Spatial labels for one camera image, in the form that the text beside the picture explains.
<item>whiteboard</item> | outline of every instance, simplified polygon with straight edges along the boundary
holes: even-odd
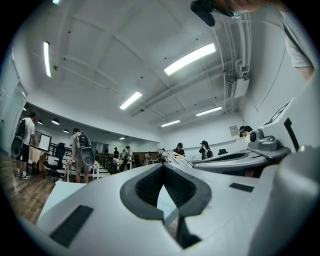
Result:
[[[51,141],[51,137],[41,134],[39,149],[49,151],[50,141]]]

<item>black strap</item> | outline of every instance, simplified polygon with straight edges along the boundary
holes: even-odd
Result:
[[[287,29],[286,24],[284,22],[283,22],[283,28],[284,28],[284,33],[286,34],[286,36],[290,39],[290,41],[294,44],[294,46],[298,49],[298,51],[311,63],[311,61],[309,60],[307,55],[304,53],[304,51],[300,48],[300,46],[297,44],[297,42],[292,37],[291,33]]]

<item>ceiling light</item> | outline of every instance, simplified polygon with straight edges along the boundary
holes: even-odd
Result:
[[[54,123],[55,125],[58,125],[58,126],[60,125],[59,120],[56,118],[52,119],[51,122]]]
[[[176,124],[176,123],[180,123],[180,120],[176,120],[176,121],[173,121],[173,122],[165,123],[165,124],[161,125],[161,127],[170,126],[170,125],[173,125],[173,124]]]
[[[46,74],[51,77],[51,70],[50,70],[50,60],[49,60],[49,42],[43,42],[43,50],[44,50],[44,64]]]
[[[182,57],[181,59],[177,60],[175,63],[165,68],[164,72],[166,72],[166,74],[170,76],[171,74],[183,68],[184,66],[190,64],[191,62],[194,62],[208,54],[212,54],[215,51],[216,51],[215,45],[213,43],[210,43],[207,46],[202,47],[198,50],[195,50],[189,53],[188,55]]]
[[[140,92],[136,92],[134,95],[132,95],[125,103],[123,103],[120,107],[120,109],[125,110],[130,104],[132,104],[134,101],[136,101],[138,98],[140,98],[142,94]]]
[[[208,113],[211,113],[211,112],[214,112],[214,111],[218,111],[218,110],[221,110],[222,109],[222,106],[218,106],[218,107],[215,107],[213,109],[209,109],[207,111],[204,111],[204,112],[201,112],[201,113],[198,113],[196,114],[196,116],[202,116],[202,115],[205,115],[205,114],[208,114]]]

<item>air conditioner unit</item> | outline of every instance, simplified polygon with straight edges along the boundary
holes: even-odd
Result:
[[[230,80],[228,81],[228,88],[227,88],[227,91],[226,91],[226,97],[228,99],[231,98],[232,92],[233,92],[233,89],[234,89],[235,85],[236,85],[235,81],[230,81]]]
[[[245,80],[244,78],[237,79],[234,91],[234,97],[239,98],[246,95],[250,79]]]

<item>sneaker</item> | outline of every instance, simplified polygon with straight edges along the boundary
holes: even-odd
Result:
[[[29,180],[29,179],[31,179],[31,176],[27,174],[26,176],[22,176],[22,179],[23,180]]]

